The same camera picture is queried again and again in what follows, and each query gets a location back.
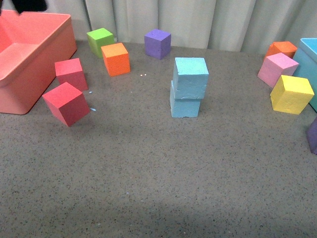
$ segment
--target yellow cube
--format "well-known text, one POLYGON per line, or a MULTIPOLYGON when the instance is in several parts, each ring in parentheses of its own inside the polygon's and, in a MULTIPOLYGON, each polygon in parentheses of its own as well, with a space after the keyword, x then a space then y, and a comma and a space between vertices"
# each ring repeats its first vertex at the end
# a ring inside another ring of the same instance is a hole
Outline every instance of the yellow cube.
POLYGON ((274 111, 299 115, 314 92, 308 79, 282 75, 270 96, 274 111))

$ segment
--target teal container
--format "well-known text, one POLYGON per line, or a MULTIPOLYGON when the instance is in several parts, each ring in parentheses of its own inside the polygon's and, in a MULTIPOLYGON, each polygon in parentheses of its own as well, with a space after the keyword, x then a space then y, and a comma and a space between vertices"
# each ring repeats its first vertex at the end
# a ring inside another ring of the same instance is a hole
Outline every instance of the teal container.
POLYGON ((302 38, 293 60, 299 63, 293 76, 308 79, 315 93, 309 103, 317 111, 317 38, 302 38))

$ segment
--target plastic container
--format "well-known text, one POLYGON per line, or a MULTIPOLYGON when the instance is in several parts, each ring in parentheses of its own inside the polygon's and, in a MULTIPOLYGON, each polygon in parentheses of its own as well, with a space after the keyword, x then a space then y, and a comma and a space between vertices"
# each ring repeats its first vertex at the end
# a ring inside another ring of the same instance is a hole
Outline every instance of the plastic container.
POLYGON ((299 63, 293 76, 308 79, 315 93, 309 103, 317 111, 317 38, 302 38, 293 60, 299 63))
POLYGON ((26 114, 77 50, 71 17, 3 10, 0 37, 0 113, 26 114))

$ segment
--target stacked blocks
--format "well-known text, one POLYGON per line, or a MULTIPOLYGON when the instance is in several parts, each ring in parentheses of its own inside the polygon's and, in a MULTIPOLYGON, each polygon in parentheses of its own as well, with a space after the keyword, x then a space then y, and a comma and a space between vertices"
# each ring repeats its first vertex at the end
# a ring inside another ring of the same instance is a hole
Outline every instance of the stacked blocks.
POLYGON ((292 76, 298 63, 283 53, 268 56, 264 59, 258 77, 273 88, 281 75, 292 76))
POLYGON ((80 91, 88 89, 79 58, 55 62, 55 71, 60 84, 68 82, 80 91))
POLYGON ((83 93, 67 82, 45 93, 43 98, 52 114, 67 126, 90 112, 83 93))
POLYGON ((129 53, 122 43, 102 46, 101 50, 110 77, 130 72, 129 53))
POLYGON ((154 29, 144 36, 145 53, 161 60, 171 49, 171 34, 154 29))
POLYGON ((296 50, 297 47, 289 41, 273 42, 273 44, 269 46, 264 58, 278 53, 283 53, 289 58, 293 58, 296 50))
POLYGON ((170 88, 173 118, 197 117, 209 72, 204 58, 175 58, 170 88))
POLYGON ((270 96, 273 110, 299 115, 314 92, 306 78, 282 75, 270 96))
POLYGON ((114 44, 113 34, 104 28, 88 32, 87 37, 91 51, 99 58, 103 57, 101 46, 114 44))
MULTIPOLYGON (((300 65, 294 76, 307 78, 314 90, 317 91, 317 38, 302 38, 298 50, 294 55, 300 65)), ((310 105, 317 111, 317 96, 310 101, 310 105)))
POLYGON ((317 118, 306 131, 306 136, 311 152, 317 155, 317 118))

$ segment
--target dark object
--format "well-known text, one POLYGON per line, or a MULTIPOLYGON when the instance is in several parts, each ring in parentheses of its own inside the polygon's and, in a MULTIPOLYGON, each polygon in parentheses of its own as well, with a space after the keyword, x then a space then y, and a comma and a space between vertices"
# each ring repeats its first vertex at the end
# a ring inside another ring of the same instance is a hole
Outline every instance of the dark object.
MULTIPOLYGON (((12 3, 18 13, 23 11, 45 11, 48 6, 45 0, 12 0, 12 3)), ((1 14, 2 0, 0 0, 0 14, 1 14)))

